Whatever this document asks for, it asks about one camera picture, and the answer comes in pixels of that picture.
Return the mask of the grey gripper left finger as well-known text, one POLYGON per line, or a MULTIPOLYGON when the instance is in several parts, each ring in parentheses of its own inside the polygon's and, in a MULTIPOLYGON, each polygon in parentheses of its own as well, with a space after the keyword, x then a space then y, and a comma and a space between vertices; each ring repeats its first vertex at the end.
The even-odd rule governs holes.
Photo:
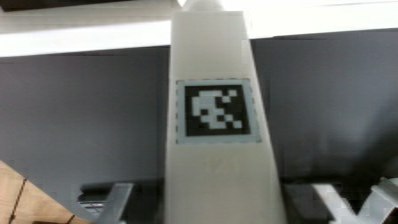
POLYGON ((131 183, 85 185, 79 188, 78 205, 95 218, 92 224, 126 224, 124 209, 131 190, 131 183))

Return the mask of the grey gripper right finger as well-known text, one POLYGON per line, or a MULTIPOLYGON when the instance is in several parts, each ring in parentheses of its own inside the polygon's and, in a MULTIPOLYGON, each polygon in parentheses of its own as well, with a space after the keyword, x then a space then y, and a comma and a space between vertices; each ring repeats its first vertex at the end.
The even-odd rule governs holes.
POLYGON ((398 178, 381 178, 371 186, 358 212, 330 184, 314 184, 312 188, 332 215, 328 224, 385 224, 398 210, 398 178))

